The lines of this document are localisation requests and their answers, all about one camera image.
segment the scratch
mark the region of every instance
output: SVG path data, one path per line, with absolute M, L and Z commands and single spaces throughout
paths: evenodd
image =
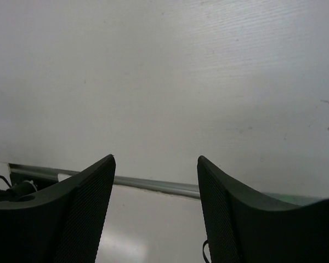
M 328 100 L 320 100 L 320 101 L 329 104 Z

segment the scuff mark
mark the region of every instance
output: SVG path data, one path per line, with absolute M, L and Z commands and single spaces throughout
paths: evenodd
M 329 104 L 328 100 L 320 100 L 320 101 Z

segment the black cable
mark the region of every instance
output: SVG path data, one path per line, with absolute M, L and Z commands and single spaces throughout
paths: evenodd
M 5 176 L 0 175 L 0 179 L 3 180 L 8 185 L 8 187 L 12 187 L 9 181 L 5 178 Z
M 205 263 L 209 263 L 206 255 L 205 255 L 205 246 L 208 244 L 208 240 L 206 240 L 203 245 L 202 245 L 202 255 L 203 255 L 203 259 L 205 261 Z

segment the black mark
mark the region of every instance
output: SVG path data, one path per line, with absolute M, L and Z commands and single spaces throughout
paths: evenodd
M 320 101 L 329 104 L 328 100 L 320 100 Z

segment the white floor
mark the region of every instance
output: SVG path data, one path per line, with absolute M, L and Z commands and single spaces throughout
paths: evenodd
M 9 179 L 6 164 L 0 175 Z M 202 263 L 205 240 L 199 200 L 115 185 L 96 262 Z

